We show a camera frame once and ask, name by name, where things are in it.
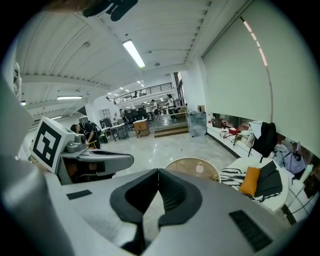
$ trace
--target red object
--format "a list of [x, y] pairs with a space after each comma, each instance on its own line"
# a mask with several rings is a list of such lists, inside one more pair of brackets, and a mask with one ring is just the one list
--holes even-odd
[[232, 129], [229, 128], [229, 133], [232, 134], [232, 135], [236, 135], [236, 134], [240, 133], [240, 130], [238, 128], [235, 128], [235, 130], [232, 130]]

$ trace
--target step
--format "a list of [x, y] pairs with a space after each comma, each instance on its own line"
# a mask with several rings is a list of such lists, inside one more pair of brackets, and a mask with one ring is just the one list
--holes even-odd
[[188, 128], [188, 124], [177, 124], [177, 125], [168, 125], [168, 127], [164, 128], [158, 128], [154, 131], [154, 133], [162, 133], [162, 132], [167, 132], [167, 131], [174, 131], [174, 130], [179, 130], [183, 128]]
[[174, 130], [167, 130], [163, 132], [157, 132], [154, 134], [155, 138], [160, 138], [160, 137], [166, 137], [166, 136], [171, 136], [171, 135], [177, 135], [177, 134], [187, 134], [188, 128], [180, 128], [180, 129], [174, 129]]

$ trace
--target ceiling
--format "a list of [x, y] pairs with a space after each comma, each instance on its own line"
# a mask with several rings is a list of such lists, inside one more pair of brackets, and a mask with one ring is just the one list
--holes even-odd
[[[34, 119], [72, 115], [87, 101], [119, 87], [136, 88], [137, 80], [185, 69], [207, 13], [219, 15], [215, 4], [211, 0], [139, 0], [117, 22], [106, 13], [90, 18], [39, 13], [21, 31], [17, 44], [25, 107]], [[123, 47], [128, 39], [144, 68]], [[83, 96], [83, 100], [62, 102], [58, 96]]]

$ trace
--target staircase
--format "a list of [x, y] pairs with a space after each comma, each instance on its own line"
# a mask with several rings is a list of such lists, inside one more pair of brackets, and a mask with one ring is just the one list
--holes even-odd
[[188, 133], [188, 125], [187, 123], [181, 123], [176, 125], [168, 125], [167, 127], [158, 128], [154, 131], [154, 137], [166, 137], [177, 134], [187, 134]]

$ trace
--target wooden round table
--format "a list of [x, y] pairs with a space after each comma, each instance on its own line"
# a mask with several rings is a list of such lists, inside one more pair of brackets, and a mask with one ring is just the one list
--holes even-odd
[[165, 169], [220, 182], [218, 170], [211, 163], [200, 158], [180, 158], [169, 163]]

